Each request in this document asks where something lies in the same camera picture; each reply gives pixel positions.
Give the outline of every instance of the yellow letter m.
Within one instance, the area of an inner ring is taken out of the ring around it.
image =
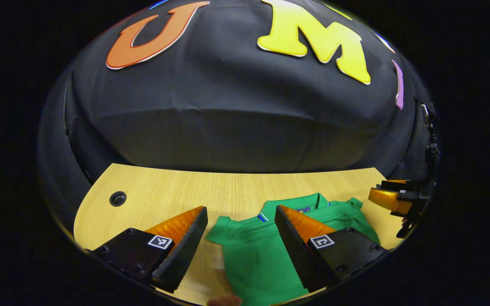
[[[284,0],[262,0],[273,7],[273,21],[270,35],[259,37],[258,46],[263,50],[302,57],[307,47],[298,40],[298,28],[309,41],[317,59],[327,63],[332,59],[339,46],[342,57],[336,64],[341,72],[370,84],[370,75],[366,70],[366,60],[360,41],[362,38],[340,23],[332,23],[325,28],[319,20],[307,10]]]

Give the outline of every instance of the letter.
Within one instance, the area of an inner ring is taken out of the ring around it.
[[[157,56],[181,37],[196,10],[208,4],[208,1],[194,2],[170,10],[169,13],[173,16],[161,33],[155,39],[140,46],[134,46],[134,40],[143,27],[158,15],[147,17],[125,28],[107,55],[107,67],[121,69]]]
[[[396,68],[396,77],[398,78],[398,92],[396,93],[396,106],[401,110],[404,108],[404,76],[402,74],[402,69],[393,60],[394,68]]]
[[[325,28],[297,4],[284,0],[262,1],[272,6],[273,20],[270,35],[259,37],[257,41],[260,48],[290,56],[305,56],[308,49],[298,40],[299,28],[320,62],[329,62],[338,47],[342,46],[342,57],[336,61],[340,71],[366,85],[370,84],[360,44],[362,38],[357,33],[340,23],[332,23]]]

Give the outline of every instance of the orange letter u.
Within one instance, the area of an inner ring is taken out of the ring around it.
[[[147,17],[125,28],[107,55],[107,67],[121,69],[157,56],[181,37],[196,10],[208,4],[208,1],[194,2],[170,10],[168,13],[173,16],[161,33],[155,39],[140,46],[134,46],[134,40],[143,27],[158,15]]]

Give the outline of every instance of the table surface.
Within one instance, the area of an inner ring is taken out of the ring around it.
[[[74,238],[82,248],[94,250],[127,228],[146,230],[192,208],[207,207],[208,225],[183,281],[173,294],[160,290],[169,296],[205,305],[211,298],[231,294],[224,274],[222,246],[204,239],[220,215],[240,221],[258,215],[267,200],[297,198],[317,192],[328,201],[356,198],[364,203],[362,212],[377,232],[381,246],[390,249],[402,241],[396,238],[402,218],[389,215],[388,210],[368,200],[370,188],[384,179],[375,168],[235,174],[112,164],[80,204],[74,222]],[[116,191],[126,193],[126,201],[120,207],[109,203],[109,197]]]

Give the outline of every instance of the green polo shirt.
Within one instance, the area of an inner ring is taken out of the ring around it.
[[[302,211],[335,230],[354,227],[379,244],[362,214],[362,202],[328,202],[320,193],[300,198],[267,201],[256,217],[233,221],[220,216],[206,239],[222,244],[224,268],[234,294],[243,306],[267,306],[307,294],[292,265],[274,222],[276,207]]]

